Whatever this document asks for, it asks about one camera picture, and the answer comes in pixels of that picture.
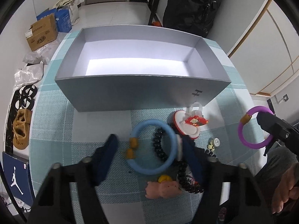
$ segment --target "tan boots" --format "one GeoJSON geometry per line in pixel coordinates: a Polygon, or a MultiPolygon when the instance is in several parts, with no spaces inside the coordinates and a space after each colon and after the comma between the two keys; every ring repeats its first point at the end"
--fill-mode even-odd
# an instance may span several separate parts
{"type": "Polygon", "coordinates": [[[19,150],[24,150],[29,145],[31,116],[32,111],[19,109],[13,121],[13,145],[19,150]]]}

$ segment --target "pink figurine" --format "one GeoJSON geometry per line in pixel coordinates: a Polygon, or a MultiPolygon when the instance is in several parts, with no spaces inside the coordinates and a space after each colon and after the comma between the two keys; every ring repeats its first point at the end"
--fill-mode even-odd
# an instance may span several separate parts
{"type": "Polygon", "coordinates": [[[148,199],[171,198],[182,193],[176,181],[162,181],[161,183],[149,181],[147,183],[145,197],[148,199]]]}

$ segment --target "human hand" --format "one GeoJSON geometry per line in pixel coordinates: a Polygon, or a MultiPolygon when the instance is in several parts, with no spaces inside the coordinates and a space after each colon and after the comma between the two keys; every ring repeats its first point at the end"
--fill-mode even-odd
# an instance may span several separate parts
{"type": "Polygon", "coordinates": [[[299,187],[296,184],[295,172],[298,163],[293,164],[281,177],[280,183],[274,191],[272,198],[272,213],[279,213],[283,209],[283,204],[290,198],[297,200],[299,198],[299,187]]]}

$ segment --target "checkered tablecloth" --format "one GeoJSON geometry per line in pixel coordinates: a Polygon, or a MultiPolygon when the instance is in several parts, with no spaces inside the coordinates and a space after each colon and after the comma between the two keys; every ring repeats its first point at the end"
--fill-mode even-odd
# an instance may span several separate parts
{"type": "MultiPolygon", "coordinates": [[[[152,118],[166,122],[177,109],[78,113],[54,81],[62,59],[78,32],[66,35],[55,52],[38,91],[29,144],[31,178],[35,193],[53,163],[75,164],[92,155],[97,147],[103,145],[109,134],[113,133],[119,137],[119,149],[107,179],[96,188],[110,224],[190,222],[201,194],[184,192],[172,199],[146,199],[144,190],[147,181],[156,180],[157,176],[144,176],[134,172],[124,157],[130,132],[138,122],[152,118]]],[[[206,148],[209,139],[217,137],[221,145],[215,153],[222,163],[245,162],[255,173],[253,154],[256,151],[243,146],[237,135],[238,122],[246,111],[254,106],[253,101],[239,73],[223,50],[216,42],[207,39],[205,41],[222,63],[232,83],[203,108],[203,115],[209,123],[201,127],[200,136],[195,140],[196,145],[206,148]]],[[[153,131],[154,128],[149,127],[142,132],[137,152],[140,165],[147,168],[161,164],[151,146],[153,131]]],[[[262,130],[255,117],[244,127],[244,135],[251,142],[263,140],[262,130]]],[[[176,169],[171,167],[166,173],[175,177],[175,172],[176,169]]],[[[77,223],[83,223],[75,185],[71,185],[71,190],[77,223]]]]}

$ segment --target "jordan logo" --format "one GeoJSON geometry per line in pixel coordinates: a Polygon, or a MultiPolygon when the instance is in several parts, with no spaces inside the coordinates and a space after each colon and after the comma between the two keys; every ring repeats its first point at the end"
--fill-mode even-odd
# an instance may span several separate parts
{"type": "Polygon", "coordinates": [[[17,184],[17,180],[16,180],[16,167],[13,167],[13,168],[14,168],[15,172],[13,173],[13,178],[12,178],[13,183],[11,184],[11,187],[13,187],[14,185],[17,186],[17,188],[19,189],[19,191],[23,195],[23,192],[21,191],[20,187],[17,184]]]}

